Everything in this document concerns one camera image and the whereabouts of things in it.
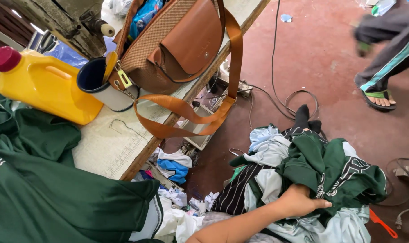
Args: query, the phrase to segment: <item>yellow plastic bottle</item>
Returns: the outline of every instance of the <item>yellow plastic bottle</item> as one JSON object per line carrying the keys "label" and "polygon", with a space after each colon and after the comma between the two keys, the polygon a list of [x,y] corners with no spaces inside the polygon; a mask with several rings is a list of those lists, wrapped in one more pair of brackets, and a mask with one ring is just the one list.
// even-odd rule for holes
{"label": "yellow plastic bottle", "polygon": [[0,48],[0,93],[41,111],[85,125],[102,103],[77,86],[79,69],[54,57],[12,47]]}

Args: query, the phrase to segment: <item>red floor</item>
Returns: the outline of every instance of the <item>red floor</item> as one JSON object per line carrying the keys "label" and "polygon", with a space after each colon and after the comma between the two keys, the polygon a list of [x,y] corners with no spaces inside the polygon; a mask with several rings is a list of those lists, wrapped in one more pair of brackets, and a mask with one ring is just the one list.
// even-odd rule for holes
{"label": "red floor", "polygon": [[[272,0],[244,36],[241,78],[273,93],[271,56],[277,1]],[[409,158],[409,69],[390,79],[390,89],[398,103],[391,113],[379,113],[369,107],[353,82],[354,75],[364,69],[370,58],[358,58],[354,52],[350,22],[366,13],[355,0],[282,0],[280,14],[289,14],[293,21],[278,20],[274,75],[277,94],[282,100],[293,91],[314,93],[319,101],[315,116],[323,123],[328,139],[343,137],[365,161],[385,169],[399,157]],[[252,127],[269,123],[284,130],[292,125],[271,104],[266,95],[253,90]],[[290,103],[297,109],[307,103],[314,109],[312,98],[298,95]],[[223,188],[223,181],[233,174],[228,161],[235,156],[229,148],[246,152],[250,145],[248,114],[250,102],[239,97],[228,119],[201,152],[198,166],[190,169],[186,188],[188,196],[204,197]],[[388,204],[397,204],[409,196],[408,187],[391,178],[395,188]],[[396,230],[396,216],[409,208],[409,200],[396,207],[371,206],[376,214],[400,237],[394,240],[378,224],[367,227],[372,242],[407,242],[409,214],[403,217],[403,230]]]}

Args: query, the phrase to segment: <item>leather bag flap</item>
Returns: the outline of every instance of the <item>leather bag flap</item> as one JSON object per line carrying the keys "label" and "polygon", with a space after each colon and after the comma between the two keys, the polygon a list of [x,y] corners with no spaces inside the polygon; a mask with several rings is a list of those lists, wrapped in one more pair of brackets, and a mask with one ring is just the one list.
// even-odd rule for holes
{"label": "leather bag flap", "polygon": [[218,54],[222,26],[211,0],[198,0],[161,44],[187,74],[196,74]]}

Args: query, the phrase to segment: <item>red bottle cap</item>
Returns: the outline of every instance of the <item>red bottle cap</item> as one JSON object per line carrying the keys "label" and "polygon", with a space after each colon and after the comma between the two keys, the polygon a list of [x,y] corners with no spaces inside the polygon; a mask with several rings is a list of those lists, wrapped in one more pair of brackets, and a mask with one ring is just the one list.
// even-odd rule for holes
{"label": "red bottle cap", "polygon": [[0,47],[0,72],[15,68],[21,60],[21,54],[10,46]]}

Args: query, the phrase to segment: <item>hand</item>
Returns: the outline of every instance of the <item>hand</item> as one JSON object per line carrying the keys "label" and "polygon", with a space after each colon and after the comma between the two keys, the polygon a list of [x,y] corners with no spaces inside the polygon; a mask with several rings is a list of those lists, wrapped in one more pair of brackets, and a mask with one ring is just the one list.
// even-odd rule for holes
{"label": "hand", "polygon": [[310,189],[305,185],[291,185],[283,195],[274,202],[275,207],[283,208],[288,217],[302,217],[317,208],[332,207],[324,199],[310,199]]}

